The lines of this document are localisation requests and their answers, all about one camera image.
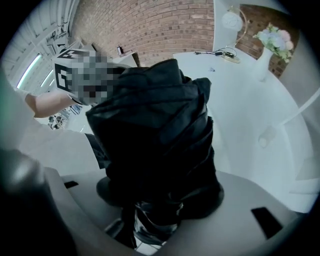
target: person's arm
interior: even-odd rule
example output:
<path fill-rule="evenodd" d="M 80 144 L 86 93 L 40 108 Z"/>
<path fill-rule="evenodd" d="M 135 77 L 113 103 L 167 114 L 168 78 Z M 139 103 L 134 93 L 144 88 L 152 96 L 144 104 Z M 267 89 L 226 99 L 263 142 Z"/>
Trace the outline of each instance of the person's arm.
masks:
<path fill-rule="evenodd" d="M 46 92 L 39 96 L 28 94 L 25 102 L 34 111 L 35 118 L 50 117 L 76 104 L 66 93 L 59 91 Z"/>

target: lamp base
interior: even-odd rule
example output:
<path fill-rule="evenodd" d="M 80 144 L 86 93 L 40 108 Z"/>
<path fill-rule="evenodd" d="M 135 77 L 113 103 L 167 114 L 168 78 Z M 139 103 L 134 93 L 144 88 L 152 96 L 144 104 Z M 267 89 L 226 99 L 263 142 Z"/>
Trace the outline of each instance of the lamp base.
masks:
<path fill-rule="evenodd" d="M 223 58 L 229 62 L 240 63 L 240 59 L 238 57 L 229 57 L 225 55 Z"/>

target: round white table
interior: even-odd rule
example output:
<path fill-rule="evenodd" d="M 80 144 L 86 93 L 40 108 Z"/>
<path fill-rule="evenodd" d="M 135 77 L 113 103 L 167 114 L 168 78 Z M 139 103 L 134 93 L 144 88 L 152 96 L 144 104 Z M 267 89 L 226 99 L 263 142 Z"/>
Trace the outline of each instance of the round white table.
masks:
<path fill-rule="evenodd" d="M 298 111 L 296 102 L 271 72 L 264 82 L 255 80 L 252 67 L 256 60 L 236 51 L 241 63 L 211 54 L 173 55 L 185 76 L 206 77 L 212 83 L 207 106 L 214 121 L 216 169 L 249 179 L 288 208 L 303 211 L 310 202 L 290 191 L 296 165 L 305 157 L 295 154 L 296 142 L 304 149 L 312 148 L 306 124 L 301 117 L 293 121 L 293 130 L 279 125 Z M 275 126 L 276 135 L 263 148 L 258 139 L 270 125 Z"/>

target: brick wall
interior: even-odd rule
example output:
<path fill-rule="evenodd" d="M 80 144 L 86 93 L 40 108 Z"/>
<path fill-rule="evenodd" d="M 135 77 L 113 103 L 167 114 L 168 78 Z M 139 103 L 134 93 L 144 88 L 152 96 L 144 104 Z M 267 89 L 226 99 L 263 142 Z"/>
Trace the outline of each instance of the brick wall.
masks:
<path fill-rule="evenodd" d="M 118 46 L 135 51 L 143 66 L 173 53 L 212 51 L 213 0 L 81 0 L 72 37 L 111 57 Z"/>
<path fill-rule="evenodd" d="M 260 40 L 252 36 L 265 29 L 269 23 L 272 23 L 281 30 L 288 31 L 294 46 L 297 45 L 299 30 L 293 25 L 289 15 L 275 9 L 257 5 L 241 4 L 240 8 L 250 21 L 246 35 L 236 45 L 240 50 L 258 59 L 262 55 L 264 46 Z M 238 33 L 238 38 L 243 33 L 244 28 Z M 284 60 L 274 54 L 270 60 L 269 70 L 279 78 L 287 65 Z"/>

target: white vase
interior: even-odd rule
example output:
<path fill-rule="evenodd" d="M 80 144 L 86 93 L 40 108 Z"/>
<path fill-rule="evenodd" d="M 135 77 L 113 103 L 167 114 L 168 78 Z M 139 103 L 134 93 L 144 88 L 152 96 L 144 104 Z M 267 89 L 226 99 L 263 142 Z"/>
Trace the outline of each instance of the white vase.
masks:
<path fill-rule="evenodd" d="M 258 81 L 264 81 L 268 72 L 269 72 L 269 62 L 274 53 L 267 49 L 266 47 L 263 48 L 263 53 L 261 57 L 254 63 L 253 66 L 253 76 Z"/>

